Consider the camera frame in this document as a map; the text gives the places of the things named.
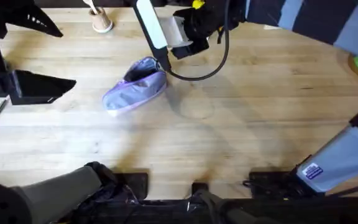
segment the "black mount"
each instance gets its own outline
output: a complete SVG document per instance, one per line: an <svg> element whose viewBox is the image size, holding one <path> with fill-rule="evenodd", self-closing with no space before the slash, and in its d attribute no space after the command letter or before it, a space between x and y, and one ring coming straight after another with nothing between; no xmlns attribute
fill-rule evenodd
<svg viewBox="0 0 358 224"><path fill-rule="evenodd" d="M0 0L0 39L7 34L6 23L37 30L55 37L63 34L33 0ZM13 105L53 103L71 90L76 81L10 70L0 50L0 97L11 96Z"/></svg>

